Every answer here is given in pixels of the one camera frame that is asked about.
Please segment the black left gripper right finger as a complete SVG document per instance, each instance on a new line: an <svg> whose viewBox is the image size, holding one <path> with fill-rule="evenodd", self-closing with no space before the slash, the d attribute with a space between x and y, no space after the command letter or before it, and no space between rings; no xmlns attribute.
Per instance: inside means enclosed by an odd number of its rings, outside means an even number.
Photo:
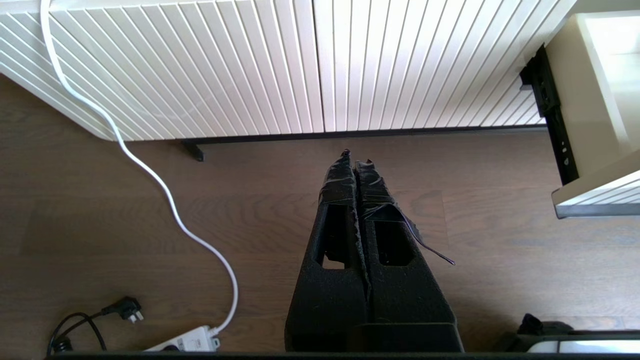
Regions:
<svg viewBox="0 0 640 360"><path fill-rule="evenodd" d="M354 329L366 353L461 353L457 319L419 246L418 228L372 161L357 161L368 321Z"/></svg>

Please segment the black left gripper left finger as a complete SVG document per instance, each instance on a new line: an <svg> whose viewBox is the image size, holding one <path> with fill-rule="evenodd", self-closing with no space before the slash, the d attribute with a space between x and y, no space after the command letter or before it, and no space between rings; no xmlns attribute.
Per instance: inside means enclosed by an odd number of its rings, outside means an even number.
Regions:
<svg viewBox="0 0 640 360"><path fill-rule="evenodd" d="M285 321L285 350L341 353L368 319L369 283L357 211L357 181L344 150L327 169L317 214Z"/></svg>

